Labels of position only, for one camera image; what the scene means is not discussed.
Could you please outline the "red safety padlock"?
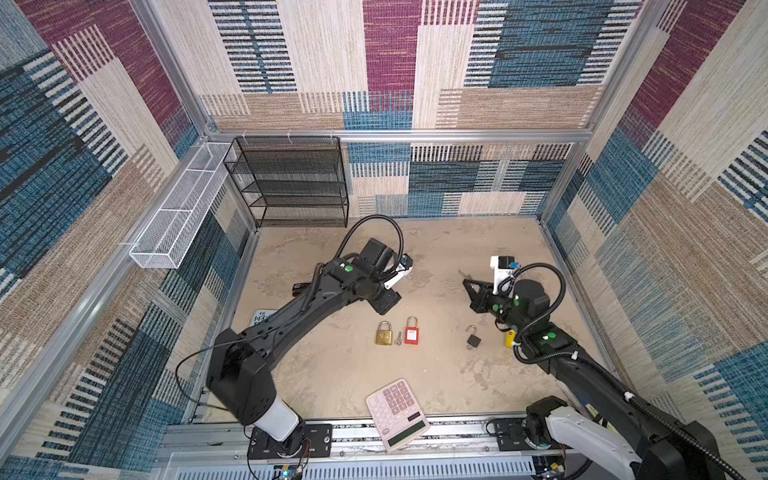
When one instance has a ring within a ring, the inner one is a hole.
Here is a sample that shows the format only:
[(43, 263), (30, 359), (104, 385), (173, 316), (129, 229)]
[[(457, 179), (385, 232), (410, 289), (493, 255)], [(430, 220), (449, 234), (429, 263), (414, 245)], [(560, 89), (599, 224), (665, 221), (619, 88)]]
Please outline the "red safety padlock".
[(420, 330), (418, 327), (418, 318), (415, 316), (409, 316), (406, 320), (406, 328), (404, 330), (404, 343), (408, 345), (418, 345), (420, 341)]

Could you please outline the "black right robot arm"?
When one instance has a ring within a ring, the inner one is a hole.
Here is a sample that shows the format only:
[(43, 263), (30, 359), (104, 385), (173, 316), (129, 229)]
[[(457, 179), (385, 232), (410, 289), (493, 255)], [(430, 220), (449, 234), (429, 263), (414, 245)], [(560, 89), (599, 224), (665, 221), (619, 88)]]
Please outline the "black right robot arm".
[(557, 267), (507, 261), (508, 268), (495, 268), (491, 282), (463, 280), (471, 309), (492, 315), (500, 331), (514, 333), (512, 351), (520, 363), (553, 376), (605, 421), (589, 420), (548, 397), (528, 408), (531, 444), (572, 447), (618, 479), (740, 478), (706, 427), (685, 424), (644, 399), (552, 323), (567, 292)]

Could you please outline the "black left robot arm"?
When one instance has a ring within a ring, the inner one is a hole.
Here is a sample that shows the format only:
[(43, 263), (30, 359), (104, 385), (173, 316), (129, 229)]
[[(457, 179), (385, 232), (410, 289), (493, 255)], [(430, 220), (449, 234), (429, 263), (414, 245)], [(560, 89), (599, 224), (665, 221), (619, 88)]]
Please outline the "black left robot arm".
[(283, 357), (317, 325), (356, 302), (368, 303), (379, 315), (387, 314), (401, 299), (394, 285), (412, 268), (405, 254), (404, 234), (391, 217), (397, 249), (371, 238), (359, 253), (337, 249), (334, 257), (318, 263), (309, 286), (268, 317), (263, 326), (241, 332), (226, 329), (205, 348), (210, 360), (207, 389), (220, 408), (253, 432), (265, 433), (277, 453), (291, 458), (309, 449), (304, 420), (282, 400), (272, 372)]

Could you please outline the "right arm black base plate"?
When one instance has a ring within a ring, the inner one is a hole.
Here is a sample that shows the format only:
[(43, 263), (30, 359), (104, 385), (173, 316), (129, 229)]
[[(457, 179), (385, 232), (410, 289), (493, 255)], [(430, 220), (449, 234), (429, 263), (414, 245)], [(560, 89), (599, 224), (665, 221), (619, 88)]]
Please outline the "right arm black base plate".
[(496, 438), (502, 452), (533, 451), (534, 443), (528, 437), (525, 417), (502, 417), (490, 422), (491, 435)]

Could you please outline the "small black padlock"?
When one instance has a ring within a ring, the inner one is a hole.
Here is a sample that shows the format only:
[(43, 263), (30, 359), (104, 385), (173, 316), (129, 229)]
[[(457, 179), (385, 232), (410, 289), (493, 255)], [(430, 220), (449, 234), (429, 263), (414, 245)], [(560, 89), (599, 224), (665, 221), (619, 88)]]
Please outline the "small black padlock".
[(477, 327), (475, 325), (469, 325), (466, 328), (466, 332), (468, 333), (466, 341), (467, 348), (469, 350), (476, 349), (481, 343), (481, 338), (477, 336)]

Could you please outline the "brass padlock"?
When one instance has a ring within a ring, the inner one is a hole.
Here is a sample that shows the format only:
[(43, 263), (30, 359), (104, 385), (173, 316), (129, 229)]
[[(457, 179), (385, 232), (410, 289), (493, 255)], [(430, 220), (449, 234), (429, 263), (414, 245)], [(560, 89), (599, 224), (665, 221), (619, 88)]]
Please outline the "brass padlock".
[(391, 346), (393, 344), (393, 329), (389, 321), (381, 321), (376, 330), (375, 344)]

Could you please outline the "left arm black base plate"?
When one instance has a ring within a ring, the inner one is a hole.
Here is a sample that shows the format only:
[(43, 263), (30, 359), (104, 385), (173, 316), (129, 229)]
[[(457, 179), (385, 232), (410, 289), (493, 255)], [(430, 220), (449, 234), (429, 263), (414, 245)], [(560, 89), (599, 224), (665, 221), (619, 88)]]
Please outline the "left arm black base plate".
[(300, 421), (298, 426), (281, 441), (267, 432), (253, 427), (248, 435), (250, 444), (248, 460), (277, 460), (305, 458), (327, 458), (330, 456), (333, 426), (331, 424), (307, 424)]

